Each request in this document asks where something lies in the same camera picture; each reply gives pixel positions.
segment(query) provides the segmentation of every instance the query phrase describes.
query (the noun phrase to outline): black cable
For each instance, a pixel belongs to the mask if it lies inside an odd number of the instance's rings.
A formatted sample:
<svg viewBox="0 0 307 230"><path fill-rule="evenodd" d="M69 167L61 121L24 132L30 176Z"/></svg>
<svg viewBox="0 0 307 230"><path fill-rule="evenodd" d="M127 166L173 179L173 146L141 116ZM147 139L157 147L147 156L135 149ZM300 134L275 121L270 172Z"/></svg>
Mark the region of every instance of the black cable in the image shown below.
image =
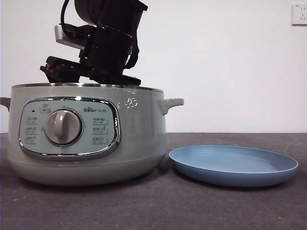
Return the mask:
<svg viewBox="0 0 307 230"><path fill-rule="evenodd" d="M65 0L65 1L64 1L64 4L63 4L63 7L62 7L62 11L61 11L61 26L62 26L62 30L63 30L64 34L65 34L68 38L74 39L74 38L76 37L75 33L74 33L74 32L69 32L69 31L66 29L66 25L65 25L65 23L64 23L64 16L65 16L65 11L66 11L68 2L69 2L69 0Z"/></svg>

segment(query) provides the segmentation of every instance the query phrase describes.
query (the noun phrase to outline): cooker handle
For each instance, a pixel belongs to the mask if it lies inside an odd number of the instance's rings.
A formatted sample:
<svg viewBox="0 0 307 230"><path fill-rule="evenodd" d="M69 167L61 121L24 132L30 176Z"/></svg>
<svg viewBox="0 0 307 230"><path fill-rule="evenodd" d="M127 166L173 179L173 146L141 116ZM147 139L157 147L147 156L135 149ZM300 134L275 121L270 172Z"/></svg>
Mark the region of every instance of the cooker handle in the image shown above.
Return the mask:
<svg viewBox="0 0 307 230"><path fill-rule="evenodd" d="M8 97L0 97L0 104L4 105L10 111L11 99Z"/></svg>
<svg viewBox="0 0 307 230"><path fill-rule="evenodd" d="M166 115L168 110L172 107L184 105L184 99L182 98L172 98L172 99L165 99L159 101L159 108L162 115Z"/></svg>

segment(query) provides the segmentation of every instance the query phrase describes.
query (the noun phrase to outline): blue plate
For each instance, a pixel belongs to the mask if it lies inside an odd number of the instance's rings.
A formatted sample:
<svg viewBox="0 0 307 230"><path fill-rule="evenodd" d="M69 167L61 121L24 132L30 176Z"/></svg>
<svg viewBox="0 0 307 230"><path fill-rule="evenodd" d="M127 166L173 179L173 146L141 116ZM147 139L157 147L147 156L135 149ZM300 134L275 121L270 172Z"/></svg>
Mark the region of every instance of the blue plate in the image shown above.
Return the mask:
<svg viewBox="0 0 307 230"><path fill-rule="evenodd" d="M193 179L231 187L264 187L289 179L298 162L279 153L235 146L189 146L171 151L174 167Z"/></svg>

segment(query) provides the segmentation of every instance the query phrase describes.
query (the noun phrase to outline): brand logo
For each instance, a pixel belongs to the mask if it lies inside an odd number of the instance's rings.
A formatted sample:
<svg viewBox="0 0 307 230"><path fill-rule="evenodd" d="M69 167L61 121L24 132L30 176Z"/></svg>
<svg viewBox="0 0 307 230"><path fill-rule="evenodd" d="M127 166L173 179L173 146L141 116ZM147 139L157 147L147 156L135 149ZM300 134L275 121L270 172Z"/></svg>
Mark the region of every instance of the brand logo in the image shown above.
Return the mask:
<svg viewBox="0 0 307 230"><path fill-rule="evenodd" d="M95 109L95 108L84 108L84 111L87 113L106 113L106 109Z"/></svg>

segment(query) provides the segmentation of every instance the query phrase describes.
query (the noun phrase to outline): chrome trim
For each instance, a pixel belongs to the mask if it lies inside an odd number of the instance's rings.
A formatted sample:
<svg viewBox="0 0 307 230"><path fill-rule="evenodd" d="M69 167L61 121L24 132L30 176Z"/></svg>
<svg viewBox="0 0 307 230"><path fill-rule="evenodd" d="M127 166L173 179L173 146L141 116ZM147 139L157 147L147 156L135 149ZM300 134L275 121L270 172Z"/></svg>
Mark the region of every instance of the chrome trim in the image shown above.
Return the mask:
<svg viewBox="0 0 307 230"><path fill-rule="evenodd" d="M147 88L133 85L103 85L98 83L34 83L34 84L21 84L14 85L12 89L23 88L23 87L37 87L37 86L75 86L75 87L101 87L101 88L117 88L117 89L134 89L134 90L147 90L163 93L163 90Z"/></svg>
<svg viewBox="0 0 307 230"><path fill-rule="evenodd" d="M43 98L36 98L35 100L29 101L27 104L32 103L32 102L43 102L43 101L50 101L48 99L53 99L53 101L60 101L60 100L75 100L75 101L87 101L87 102L94 102L94 103L104 103L108 104L109 108L111 109L113 113L113 118L114 118L114 129L115 129L115 134L112 142L105 147L104 149L101 149L99 151L95 152L89 152L89 153L79 153L79 154L49 154L49 153L39 153L39 152L34 152L29 149L27 149L25 146L23 146L21 138L20 138L20 125L21 121L19 124L19 133L18 133L18 139L19 139L19 146L23 150L24 153L40 158L41 160L49 160L49 161L81 161L81 160L89 160L89 159L95 159L95 158L102 158L105 157L112 152L114 152L117 147L119 146L121 142L121 128L120 128L120 120L119 120L119 113L116 108L116 106L109 100L107 99L98 99L98 98L81 98L81 99L76 99L76 97L43 97Z"/></svg>

